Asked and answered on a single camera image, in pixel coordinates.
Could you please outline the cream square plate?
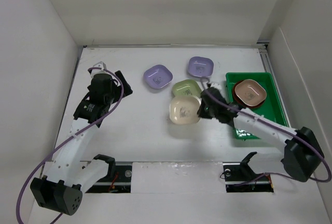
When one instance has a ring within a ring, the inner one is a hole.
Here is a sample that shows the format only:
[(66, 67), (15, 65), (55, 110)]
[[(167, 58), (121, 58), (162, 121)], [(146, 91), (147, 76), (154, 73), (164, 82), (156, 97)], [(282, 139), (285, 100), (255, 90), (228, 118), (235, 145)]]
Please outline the cream square plate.
[(170, 120), (177, 125), (194, 124), (200, 120), (197, 112), (201, 101), (192, 95), (175, 96), (170, 102)]

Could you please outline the green square plate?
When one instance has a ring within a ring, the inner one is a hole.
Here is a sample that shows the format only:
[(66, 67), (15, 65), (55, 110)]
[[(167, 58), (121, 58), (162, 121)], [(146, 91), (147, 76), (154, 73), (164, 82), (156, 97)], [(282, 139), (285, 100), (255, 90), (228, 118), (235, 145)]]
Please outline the green square plate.
[(198, 83), (192, 79), (186, 79), (180, 82), (177, 82), (172, 87), (172, 93), (174, 96), (197, 96), (200, 97), (202, 90), (199, 87)]

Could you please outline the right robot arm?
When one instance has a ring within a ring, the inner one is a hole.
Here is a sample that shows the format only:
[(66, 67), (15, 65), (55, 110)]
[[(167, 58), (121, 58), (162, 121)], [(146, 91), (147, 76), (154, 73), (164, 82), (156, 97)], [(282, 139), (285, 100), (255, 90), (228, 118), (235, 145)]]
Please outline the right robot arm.
[(300, 182), (313, 179), (312, 174), (320, 164), (327, 171), (324, 182), (331, 181), (331, 169), (311, 129), (300, 130), (286, 127), (254, 113), (236, 102), (227, 103), (220, 91), (214, 87), (204, 89), (197, 115), (203, 119), (216, 119), (234, 129), (245, 130), (266, 141), (283, 153), (281, 159), (283, 177)]

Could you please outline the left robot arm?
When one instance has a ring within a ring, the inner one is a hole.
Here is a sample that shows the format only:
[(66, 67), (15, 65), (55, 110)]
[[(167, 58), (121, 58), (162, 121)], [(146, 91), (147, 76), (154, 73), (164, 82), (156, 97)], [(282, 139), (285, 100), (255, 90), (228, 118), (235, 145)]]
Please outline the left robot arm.
[(91, 83), (73, 114), (68, 142), (60, 146), (45, 175), (34, 178), (30, 184), (40, 207), (69, 216), (77, 212), (83, 194), (94, 183), (99, 179), (108, 181), (114, 178), (114, 158), (98, 154), (85, 168), (81, 167), (80, 161), (103, 119), (133, 92), (121, 71), (112, 74), (97, 67), (88, 71)]

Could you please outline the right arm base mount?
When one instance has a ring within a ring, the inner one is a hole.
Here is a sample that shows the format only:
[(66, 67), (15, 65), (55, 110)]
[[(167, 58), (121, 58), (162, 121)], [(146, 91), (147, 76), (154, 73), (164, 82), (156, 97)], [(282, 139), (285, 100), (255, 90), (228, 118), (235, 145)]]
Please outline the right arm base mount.
[(223, 162), (223, 172), (219, 176), (225, 181), (227, 193), (274, 193), (270, 175), (255, 173), (249, 162), (257, 152), (250, 152), (239, 162)]

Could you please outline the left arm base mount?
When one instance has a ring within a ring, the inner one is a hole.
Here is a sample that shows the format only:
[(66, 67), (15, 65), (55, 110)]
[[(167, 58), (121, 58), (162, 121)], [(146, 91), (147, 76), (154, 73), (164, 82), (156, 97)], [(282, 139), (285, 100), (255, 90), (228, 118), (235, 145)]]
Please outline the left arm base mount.
[(87, 193), (130, 193), (132, 163), (117, 163), (113, 178), (98, 180)]

